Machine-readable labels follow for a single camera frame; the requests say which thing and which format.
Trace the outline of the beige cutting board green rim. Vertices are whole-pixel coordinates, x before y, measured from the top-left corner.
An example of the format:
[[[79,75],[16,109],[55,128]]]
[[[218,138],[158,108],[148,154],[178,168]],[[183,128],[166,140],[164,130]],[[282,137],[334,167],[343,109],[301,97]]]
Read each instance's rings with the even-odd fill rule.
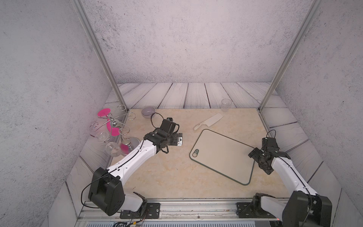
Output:
[[[190,159],[236,183],[251,183],[255,161],[248,156],[254,147],[204,129],[191,152]]]

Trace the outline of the white cleaver knife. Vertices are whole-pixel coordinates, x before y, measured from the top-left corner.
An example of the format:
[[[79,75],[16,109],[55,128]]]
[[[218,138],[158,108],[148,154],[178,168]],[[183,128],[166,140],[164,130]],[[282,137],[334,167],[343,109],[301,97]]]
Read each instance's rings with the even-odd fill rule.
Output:
[[[196,131],[197,129],[199,129],[202,125],[206,125],[207,127],[210,127],[212,125],[214,125],[215,123],[217,123],[219,120],[221,120],[223,118],[223,115],[218,113],[216,115],[214,115],[213,117],[210,117],[209,119],[197,124],[193,130]]]

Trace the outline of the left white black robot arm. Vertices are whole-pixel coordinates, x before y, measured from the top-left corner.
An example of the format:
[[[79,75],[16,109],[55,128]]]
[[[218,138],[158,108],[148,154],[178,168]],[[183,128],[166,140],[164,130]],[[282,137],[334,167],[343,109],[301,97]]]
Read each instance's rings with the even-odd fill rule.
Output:
[[[98,168],[91,183],[86,186],[89,188],[88,199],[94,206],[85,205],[84,201],[81,204],[90,209],[101,209],[108,216],[123,210],[142,217],[146,212],[147,199],[136,192],[128,194],[123,187],[148,159],[160,151],[167,154],[170,146],[178,145],[179,128],[172,118],[163,119],[161,125],[147,133],[124,159],[107,169]]]

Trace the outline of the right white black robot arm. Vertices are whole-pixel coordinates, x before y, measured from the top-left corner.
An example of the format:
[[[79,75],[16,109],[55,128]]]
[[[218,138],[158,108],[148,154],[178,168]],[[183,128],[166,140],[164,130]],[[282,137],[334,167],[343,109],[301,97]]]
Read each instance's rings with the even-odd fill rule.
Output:
[[[273,216],[279,219],[284,227],[330,226],[331,201],[308,185],[296,170],[290,156],[279,150],[275,138],[263,138],[262,148],[255,148],[249,157],[254,159],[266,174],[277,172],[290,194],[286,204],[267,194],[255,194],[251,202],[251,211],[256,217]]]

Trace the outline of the metal glass holder stand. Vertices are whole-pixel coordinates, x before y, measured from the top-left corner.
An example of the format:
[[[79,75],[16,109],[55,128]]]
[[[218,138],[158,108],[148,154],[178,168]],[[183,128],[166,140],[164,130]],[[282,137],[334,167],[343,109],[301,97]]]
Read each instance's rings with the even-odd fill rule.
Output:
[[[107,144],[106,152],[112,157],[128,155],[140,141],[128,138],[130,127],[126,120],[133,121],[136,114],[128,112],[125,105],[104,108],[97,114],[97,120],[91,123],[89,131],[99,141]]]

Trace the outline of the clear plastic cup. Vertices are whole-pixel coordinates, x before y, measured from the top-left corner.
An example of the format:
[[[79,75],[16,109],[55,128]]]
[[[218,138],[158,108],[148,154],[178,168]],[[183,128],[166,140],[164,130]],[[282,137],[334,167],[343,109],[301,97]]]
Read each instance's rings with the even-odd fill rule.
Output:
[[[230,99],[223,99],[221,101],[221,110],[227,112],[232,106],[232,101]]]

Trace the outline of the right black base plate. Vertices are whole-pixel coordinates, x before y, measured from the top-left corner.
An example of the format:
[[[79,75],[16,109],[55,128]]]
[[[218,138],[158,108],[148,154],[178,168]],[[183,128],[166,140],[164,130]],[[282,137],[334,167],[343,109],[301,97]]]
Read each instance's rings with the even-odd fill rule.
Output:
[[[238,218],[276,218],[253,202],[238,202],[236,205]]]

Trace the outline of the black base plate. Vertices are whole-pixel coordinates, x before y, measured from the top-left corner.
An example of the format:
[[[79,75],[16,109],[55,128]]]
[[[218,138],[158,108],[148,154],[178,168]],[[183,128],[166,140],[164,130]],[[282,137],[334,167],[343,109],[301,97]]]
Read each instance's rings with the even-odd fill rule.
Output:
[[[238,202],[236,205],[238,218],[276,218],[253,202]]]
[[[144,203],[138,211],[121,211],[120,219],[159,219],[160,203]]]

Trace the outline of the aluminium front rail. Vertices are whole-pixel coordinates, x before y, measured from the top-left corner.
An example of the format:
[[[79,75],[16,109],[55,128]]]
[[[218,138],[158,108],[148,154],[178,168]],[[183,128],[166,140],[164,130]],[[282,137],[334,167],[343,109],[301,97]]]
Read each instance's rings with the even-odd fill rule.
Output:
[[[107,216],[100,209],[84,208],[77,227],[283,227],[277,218],[238,218],[237,203],[251,198],[151,199],[160,203],[159,219],[120,219],[118,212]]]

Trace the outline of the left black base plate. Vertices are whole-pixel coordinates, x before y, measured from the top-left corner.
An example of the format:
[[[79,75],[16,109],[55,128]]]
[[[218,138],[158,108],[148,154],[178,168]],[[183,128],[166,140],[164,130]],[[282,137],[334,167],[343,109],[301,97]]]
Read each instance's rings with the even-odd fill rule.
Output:
[[[160,203],[144,203],[138,211],[121,211],[120,219],[159,219]]]

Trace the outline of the right aluminium frame post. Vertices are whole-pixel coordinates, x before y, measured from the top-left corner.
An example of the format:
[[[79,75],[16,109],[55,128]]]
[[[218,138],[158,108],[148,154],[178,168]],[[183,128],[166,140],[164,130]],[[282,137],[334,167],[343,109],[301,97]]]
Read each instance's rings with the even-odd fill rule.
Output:
[[[272,82],[270,83],[269,88],[262,100],[262,103],[258,107],[259,113],[262,113],[264,108],[267,107],[267,104],[273,94],[273,91],[277,88],[279,82],[281,81],[286,69],[288,68],[289,63],[293,59],[301,41],[306,35],[309,27],[311,26],[316,14],[318,13],[322,4],[322,0],[314,0],[312,1],[312,5],[307,12],[305,19],[303,20],[299,30],[297,31],[296,36],[294,37],[291,46],[289,47],[284,60],[282,61],[277,73],[275,74]]]

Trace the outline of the aluminium frame post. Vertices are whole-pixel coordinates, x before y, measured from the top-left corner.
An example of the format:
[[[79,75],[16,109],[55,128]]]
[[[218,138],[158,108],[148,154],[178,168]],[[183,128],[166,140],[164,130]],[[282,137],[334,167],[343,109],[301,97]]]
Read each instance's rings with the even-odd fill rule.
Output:
[[[259,113],[262,113],[264,108],[267,107],[267,104],[273,94],[273,91],[277,88],[279,82],[281,81],[286,69],[288,68],[289,63],[293,59],[301,41],[306,35],[309,27],[311,26],[316,14],[318,13],[322,4],[322,0],[314,0],[312,1],[312,5],[307,12],[305,19],[303,20],[299,30],[297,31],[296,36],[294,37],[291,46],[289,47],[284,60],[282,61],[277,73],[275,74],[272,82],[270,83],[269,88],[262,100],[262,103],[258,107]]]
[[[124,105],[126,108],[126,111],[129,111],[129,108],[126,105],[126,102],[123,99],[123,96],[119,90],[119,87],[116,83],[116,80],[113,76],[113,73],[111,71],[111,68],[106,60],[106,57],[102,51],[102,48],[97,40],[97,37],[92,29],[91,23],[89,21],[89,18],[87,17],[86,11],[84,10],[84,7],[82,5],[82,2],[80,0],[72,0],[72,4],[74,5],[75,11],[78,15],[78,18],[93,46],[93,49],[97,55],[98,60],[100,61],[103,70],[111,84],[111,87],[113,91],[115,92],[115,95],[121,105]]]

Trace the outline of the left aluminium frame post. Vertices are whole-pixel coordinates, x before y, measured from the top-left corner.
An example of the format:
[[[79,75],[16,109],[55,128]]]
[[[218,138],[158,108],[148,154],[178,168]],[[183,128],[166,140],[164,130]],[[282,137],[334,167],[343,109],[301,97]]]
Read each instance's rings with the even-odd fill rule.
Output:
[[[116,83],[116,80],[113,76],[113,73],[111,71],[111,68],[106,60],[106,57],[102,51],[102,48],[97,40],[97,37],[92,29],[91,23],[89,21],[89,18],[87,17],[86,11],[84,10],[84,7],[82,5],[82,2],[80,0],[72,0],[72,4],[74,5],[75,11],[78,15],[78,18],[93,46],[93,49],[97,55],[98,60],[100,61],[103,70],[111,84],[111,87],[113,91],[115,92],[115,95],[121,105],[124,105],[126,108],[126,111],[129,111],[129,108],[126,105],[126,102],[123,99],[123,96],[119,90],[119,87]]]

